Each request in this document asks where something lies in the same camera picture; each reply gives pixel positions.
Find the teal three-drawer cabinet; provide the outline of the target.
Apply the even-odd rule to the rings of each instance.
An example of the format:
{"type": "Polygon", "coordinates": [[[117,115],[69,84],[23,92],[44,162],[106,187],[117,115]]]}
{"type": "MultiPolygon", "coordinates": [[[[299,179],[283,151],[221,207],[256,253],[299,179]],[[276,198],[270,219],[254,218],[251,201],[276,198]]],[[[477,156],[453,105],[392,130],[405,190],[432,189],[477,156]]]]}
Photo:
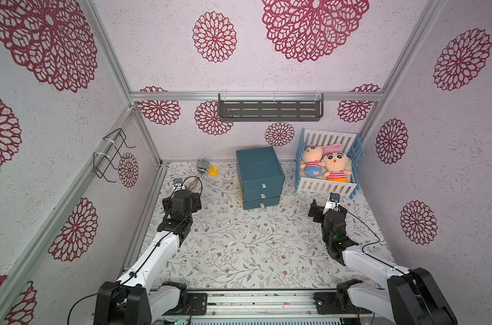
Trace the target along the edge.
{"type": "Polygon", "coordinates": [[[244,210],[277,206],[285,174],[272,146],[236,151],[244,210]]]}

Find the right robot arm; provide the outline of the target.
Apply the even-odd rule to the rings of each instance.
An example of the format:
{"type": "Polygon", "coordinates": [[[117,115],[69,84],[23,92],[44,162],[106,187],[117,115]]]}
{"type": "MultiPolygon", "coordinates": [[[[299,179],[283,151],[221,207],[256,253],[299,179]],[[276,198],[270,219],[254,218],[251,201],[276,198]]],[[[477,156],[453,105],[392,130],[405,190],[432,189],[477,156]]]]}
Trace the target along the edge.
{"type": "Polygon", "coordinates": [[[434,277],[423,268],[408,269],[385,261],[347,235],[347,209],[331,194],[324,207],[313,201],[308,215],[320,224],[327,253],[339,264],[355,269],[376,283],[352,279],[334,293],[316,293],[319,314],[369,311],[394,324],[457,324],[457,318],[434,277]]]}

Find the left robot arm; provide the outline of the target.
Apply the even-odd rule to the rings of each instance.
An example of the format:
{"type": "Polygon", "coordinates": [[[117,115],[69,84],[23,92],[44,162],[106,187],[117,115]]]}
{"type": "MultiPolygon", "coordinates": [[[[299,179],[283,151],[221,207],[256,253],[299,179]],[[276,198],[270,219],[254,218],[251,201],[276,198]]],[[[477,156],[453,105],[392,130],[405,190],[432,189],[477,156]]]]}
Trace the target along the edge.
{"type": "Polygon", "coordinates": [[[94,324],[152,324],[167,312],[187,306],[185,284],[166,282],[152,290],[166,262],[190,233],[193,213],[201,210],[201,193],[181,189],[163,199],[165,216],[150,246],[114,282],[105,282],[96,294],[94,324]]]}

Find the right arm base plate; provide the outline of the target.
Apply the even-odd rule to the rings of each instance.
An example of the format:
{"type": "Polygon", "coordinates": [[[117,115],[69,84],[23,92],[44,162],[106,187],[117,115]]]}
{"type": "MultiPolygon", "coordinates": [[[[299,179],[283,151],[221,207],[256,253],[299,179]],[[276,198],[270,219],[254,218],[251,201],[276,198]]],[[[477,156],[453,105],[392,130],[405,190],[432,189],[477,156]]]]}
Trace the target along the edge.
{"type": "Polygon", "coordinates": [[[345,292],[315,292],[313,298],[319,315],[352,313],[350,300],[345,292]]]}

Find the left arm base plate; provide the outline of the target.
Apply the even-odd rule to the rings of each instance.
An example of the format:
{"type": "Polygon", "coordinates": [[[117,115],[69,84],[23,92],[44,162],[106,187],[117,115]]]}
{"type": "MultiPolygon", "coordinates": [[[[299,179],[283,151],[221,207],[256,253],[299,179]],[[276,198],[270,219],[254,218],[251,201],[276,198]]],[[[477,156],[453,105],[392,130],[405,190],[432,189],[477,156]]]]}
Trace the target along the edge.
{"type": "Polygon", "coordinates": [[[164,313],[164,316],[204,316],[207,313],[208,294],[189,293],[181,305],[164,313]]]}

